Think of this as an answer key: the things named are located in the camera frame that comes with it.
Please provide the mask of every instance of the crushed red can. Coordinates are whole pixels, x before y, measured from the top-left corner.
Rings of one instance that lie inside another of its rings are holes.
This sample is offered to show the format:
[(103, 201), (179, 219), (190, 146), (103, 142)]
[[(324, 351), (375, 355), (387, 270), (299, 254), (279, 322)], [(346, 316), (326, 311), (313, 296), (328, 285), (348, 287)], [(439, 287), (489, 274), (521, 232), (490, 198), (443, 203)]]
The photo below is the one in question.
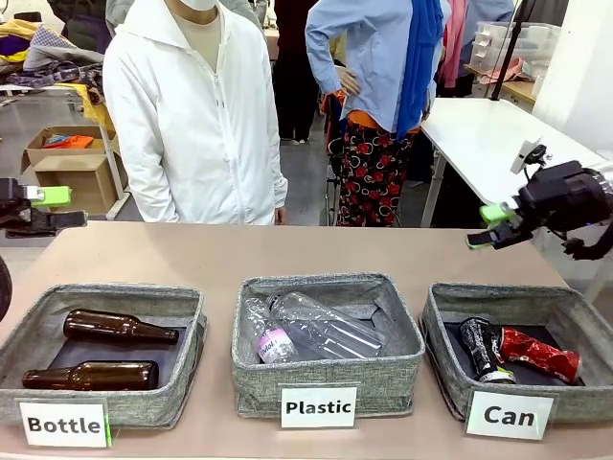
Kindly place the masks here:
[(505, 361), (522, 361), (567, 383), (579, 378), (581, 357), (547, 345), (512, 328), (502, 328), (500, 355)]

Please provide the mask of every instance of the beige shirt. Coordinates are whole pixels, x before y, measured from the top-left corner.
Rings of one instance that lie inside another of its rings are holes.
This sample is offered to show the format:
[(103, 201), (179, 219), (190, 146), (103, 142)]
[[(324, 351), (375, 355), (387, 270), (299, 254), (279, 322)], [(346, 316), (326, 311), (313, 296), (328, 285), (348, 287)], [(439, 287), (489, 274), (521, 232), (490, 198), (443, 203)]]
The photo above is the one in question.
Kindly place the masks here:
[(188, 40), (190, 46), (206, 60), (214, 72), (217, 71), (217, 57), (221, 44), (221, 18), (217, 13), (215, 21), (210, 24), (195, 24), (173, 14), (179, 29)]

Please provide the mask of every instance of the blue scarf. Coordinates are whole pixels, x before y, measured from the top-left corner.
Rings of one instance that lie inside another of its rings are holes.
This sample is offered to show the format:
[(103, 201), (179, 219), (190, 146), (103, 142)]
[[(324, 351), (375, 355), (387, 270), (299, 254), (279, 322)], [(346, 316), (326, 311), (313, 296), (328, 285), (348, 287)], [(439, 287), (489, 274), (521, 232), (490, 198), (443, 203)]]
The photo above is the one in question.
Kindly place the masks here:
[(420, 124), (421, 114), (428, 104), (434, 49), (442, 37), (443, 11), (440, 0), (413, 0), (397, 123), (399, 141)]

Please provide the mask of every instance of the jacket hood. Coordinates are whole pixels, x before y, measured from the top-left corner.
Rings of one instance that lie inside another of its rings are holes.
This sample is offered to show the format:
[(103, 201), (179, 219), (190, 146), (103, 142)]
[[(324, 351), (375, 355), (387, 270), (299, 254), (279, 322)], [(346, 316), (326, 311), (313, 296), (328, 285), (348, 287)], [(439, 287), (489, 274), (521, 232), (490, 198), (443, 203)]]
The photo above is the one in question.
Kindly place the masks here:
[[(217, 2), (217, 10), (221, 16), (222, 30), (229, 19), (225, 8)], [(123, 25), (117, 28), (117, 33), (127, 32), (152, 41), (191, 50), (188, 40), (172, 17), (172, 13), (164, 0), (136, 0), (125, 17)]]

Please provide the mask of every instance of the gray floor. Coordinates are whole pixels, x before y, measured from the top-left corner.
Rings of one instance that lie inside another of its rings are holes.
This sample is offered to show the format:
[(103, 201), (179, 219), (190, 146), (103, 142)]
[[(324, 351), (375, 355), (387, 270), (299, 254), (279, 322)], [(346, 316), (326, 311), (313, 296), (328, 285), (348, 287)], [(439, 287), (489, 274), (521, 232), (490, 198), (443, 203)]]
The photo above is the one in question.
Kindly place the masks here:
[[(44, 127), (90, 125), (82, 114), (71, 110), (62, 99), (38, 102), (17, 101), (0, 106), (0, 176), (20, 177), (24, 183), (34, 183), (31, 171), (21, 174), (21, 155), (28, 142)], [(320, 225), (325, 222), (326, 172), (324, 120), (317, 117), (311, 131), (310, 145), (282, 146), (282, 170), (289, 180), (286, 207), (292, 225)], [(427, 196), (427, 185), (405, 187), (401, 202), (402, 226), (419, 226)], [(123, 207), (117, 220), (138, 221), (133, 198)], [(0, 246), (44, 246), (50, 239), (7, 241), (0, 236)]]

